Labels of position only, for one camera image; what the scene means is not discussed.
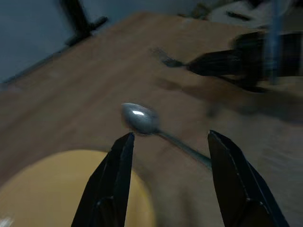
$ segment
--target table surface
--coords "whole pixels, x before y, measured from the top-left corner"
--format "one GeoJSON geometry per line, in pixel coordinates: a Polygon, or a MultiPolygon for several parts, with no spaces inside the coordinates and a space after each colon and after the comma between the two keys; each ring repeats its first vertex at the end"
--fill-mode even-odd
{"type": "MultiPolygon", "coordinates": [[[[68,149],[109,150],[129,130],[124,102],[153,107],[162,128],[209,155],[207,132],[229,137],[262,174],[290,226],[303,223],[303,89],[281,80],[266,94],[167,68],[150,49],[184,62],[227,50],[248,29],[137,13],[9,85],[0,96],[0,181],[68,149]]],[[[158,226],[223,226],[211,173],[156,136],[135,138],[134,169],[152,194],[158,226]]]]}

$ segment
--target metal spoon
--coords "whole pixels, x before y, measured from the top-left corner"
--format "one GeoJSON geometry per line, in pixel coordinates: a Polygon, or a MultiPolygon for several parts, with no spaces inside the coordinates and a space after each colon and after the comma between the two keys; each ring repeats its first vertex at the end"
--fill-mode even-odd
{"type": "Polygon", "coordinates": [[[212,169],[210,158],[200,154],[176,137],[160,130],[159,117],[153,110],[150,110],[138,104],[124,103],[122,104],[122,115],[128,126],[137,131],[139,134],[159,135],[185,151],[194,159],[202,162],[210,170],[212,169]]]}

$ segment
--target black object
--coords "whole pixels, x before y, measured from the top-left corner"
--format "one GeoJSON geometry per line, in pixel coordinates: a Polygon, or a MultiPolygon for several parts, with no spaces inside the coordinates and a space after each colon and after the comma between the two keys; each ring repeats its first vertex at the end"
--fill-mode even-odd
{"type": "Polygon", "coordinates": [[[214,186],[225,227],[288,227],[261,175],[229,138],[210,131],[214,186]]]}
{"type": "Polygon", "coordinates": [[[89,178],[72,227],[123,227],[128,201],[134,135],[119,138],[89,178]]]}
{"type": "MultiPolygon", "coordinates": [[[[281,36],[280,76],[296,76],[302,67],[302,33],[291,33],[281,36]]],[[[261,80],[268,79],[264,75],[266,60],[264,59],[265,36],[261,32],[238,36],[232,50],[211,52],[201,55],[186,68],[201,76],[215,76],[235,84],[243,89],[252,90],[261,80]],[[236,75],[238,79],[229,79],[224,75],[236,75]]]]}
{"type": "Polygon", "coordinates": [[[237,19],[240,19],[240,20],[243,20],[243,21],[250,21],[251,20],[250,17],[248,17],[246,15],[243,15],[243,14],[240,14],[240,13],[234,13],[234,12],[227,11],[226,14],[229,17],[237,18],[237,19]]]}
{"type": "Polygon", "coordinates": [[[61,0],[61,6],[76,33],[73,38],[66,42],[68,46],[73,46],[90,37],[93,30],[108,21],[107,17],[100,17],[95,23],[88,22],[79,0],[61,0]]]}

